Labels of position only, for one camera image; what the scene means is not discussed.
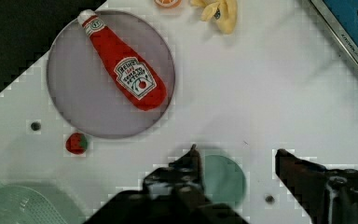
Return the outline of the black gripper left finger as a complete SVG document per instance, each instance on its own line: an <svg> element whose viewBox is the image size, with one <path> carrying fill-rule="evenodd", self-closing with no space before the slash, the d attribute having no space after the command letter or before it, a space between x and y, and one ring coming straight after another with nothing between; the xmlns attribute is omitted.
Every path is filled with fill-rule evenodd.
<svg viewBox="0 0 358 224"><path fill-rule="evenodd" d="M142 193L152 202L174 202L176 191L181 188L204 191L201 155L196 144L179 159L151 172L142 182Z"/></svg>

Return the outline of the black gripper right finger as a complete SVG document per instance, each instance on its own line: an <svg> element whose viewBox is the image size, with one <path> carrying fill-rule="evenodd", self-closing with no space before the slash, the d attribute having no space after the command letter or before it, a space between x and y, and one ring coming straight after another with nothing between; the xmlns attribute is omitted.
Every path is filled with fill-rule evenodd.
<svg viewBox="0 0 358 224"><path fill-rule="evenodd" d="M275 173L312 224L358 224L358 170L328 169L279 149Z"/></svg>

